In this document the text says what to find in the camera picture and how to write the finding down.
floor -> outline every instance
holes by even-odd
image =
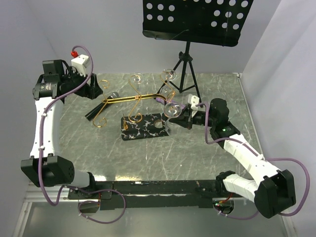
[[[159,74],[144,74],[143,94],[155,93],[161,86]],[[128,84],[130,74],[101,74],[112,91],[121,97],[135,95]],[[239,84],[233,74],[197,74],[202,101],[223,98],[228,102],[230,121],[258,151],[259,144]],[[192,75],[186,75],[185,87],[193,84]],[[185,103],[190,89],[177,93],[175,100]],[[222,171],[232,170],[241,176],[249,175],[243,167],[218,145],[207,145],[204,128],[194,125],[177,136],[123,141],[120,118],[128,115],[135,102],[117,103],[107,108],[102,116],[107,119],[103,128],[95,127],[84,115],[101,102],[71,95],[66,98],[60,124],[60,146],[63,157],[71,160],[76,169],[89,171],[97,180],[189,180],[214,179]],[[141,101],[138,112],[161,113],[163,105],[153,99]],[[235,201],[232,215],[245,217],[256,211],[253,203]],[[120,209],[98,211],[94,218],[103,221],[115,219]],[[61,202],[52,207],[46,202],[33,202],[28,212],[24,237],[54,236],[109,236],[109,237],[160,237],[160,236],[286,236],[280,216],[265,219],[261,215],[249,221],[238,221],[218,216],[214,209],[132,208],[111,225],[100,225],[78,217],[77,202]]]

gray wall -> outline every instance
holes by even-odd
[[[315,236],[316,230],[315,29],[316,1],[281,1],[242,78],[265,155],[296,158],[311,174],[307,202],[292,217],[299,237]],[[294,174],[299,202],[305,188],[303,171],[289,162],[277,165]]]
[[[185,43],[142,35],[142,0],[26,0],[58,57],[86,45],[98,73],[156,72],[172,68]],[[236,47],[192,44],[196,72],[242,72],[280,0],[255,0]]]
[[[28,184],[20,160],[29,158],[34,139],[32,88],[41,61],[56,56],[25,1],[1,1],[0,32],[0,232],[8,237]]]

round hole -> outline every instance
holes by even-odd
[[[241,3],[241,6],[242,6],[242,7],[247,7],[247,6],[248,6],[248,2],[247,2],[247,1],[243,1],[243,2]]]
[[[228,17],[231,17],[232,16],[232,13],[230,11],[226,12],[225,16],[228,18]]]
[[[174,11],[174,9],[175,9],[174,5],[169,6],[169,11]]]
[[[162,4],[158,4],[158,9],[161,11],[163,10],[163,5]]]
[[[230,6],[234,6],[235,4],[236,4],[236,0],[230,0],[230,1],[229,1],[229,5],[230,5]]]
[[[214,11],[214,16],[219,16],[219,14],[221,14],[219,10]]]
[[[242,13],[238,13],[237,14],[237,19],[241,19],[243,17],[243,14]]]
[[[162,126],[162,121],[161,120],[156,120],[155,122],[154,122],[154,126],[156,127],[156,128],[162,128],[163,126]]]
[[[151,3],[148,3],[148,4],[146,5],[146,7],[147,7],[148,9],[152,9],[152,8],[153,8],[153,5],[152,5]]]

red connector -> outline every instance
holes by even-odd
[[[73,56],[74,58],[77,58],[78,57],[77,51],[72,51],[71,56]]]

gold metal wire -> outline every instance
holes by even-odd
[[[138,123],[140,122],[142,119],[143,119],[143,116],[141,113],[136,113],[136,116],[134,116],[134,120],[131,118],[131,114],[133,113],[133,111],[135,110],[135,108],[137,107],[138,103],[143,100],[143,99],[150,99],[150,98],[161,98],[163,99],[164,101],[166,101],[167,103],[171,102],[171,100],[173,99],[173,97],[175,96],[176,92],[174,91],[174,89],[172,89],[172,87],[166,83],[166,81],[162,78],[162,75],[160,75],[160,79],[161,81],[166,85],[168,86],[170,89],[171,89],[171,92],[167,95],[167,98],[164,97],[163,95],[161,94],[146,94],[146,95],[141,95],[141,93],[134,87],[133,83],[131,83],[130,79],[128,79],[128,83],[129,85],[137,92],[138,95],[134,95],[134,96],[128,96],[128,97],[121,97],[121,98],[115,98],[115,99],[107,99],[105,97],[105,95],[103,94],[104,96],[104,99],[102,100],[102,103],[104,103],[103,107],[100,109],[100,111],[97,113],[97,115],[94,117],[93,119],[93,125],[100,128],[100,127],[104,127],[106,124],[107,124],[107,120],[105,117],[102,117],[98,124],[96,124],[96,120],[97,120],[97,117],[100,115],[100,113],[103,111],[104,107],[107,105],[107,104],[113,104],[113,103],[121,103],[121,102],[127,102],[127,101],[135,101],[137,100],[136,104],[134,105],[134,107],[132,108],[132,110],[129,112],[128,114],[128,119],[131,121],[131,122],[134,122],[134,123]],[[105,86],[104,84],[102,85],[104,89],[107,89],[109,86],[110,86],[110,83],[107,81],[107,80],[101,80],[100,82],[107,82],[107,86]]]

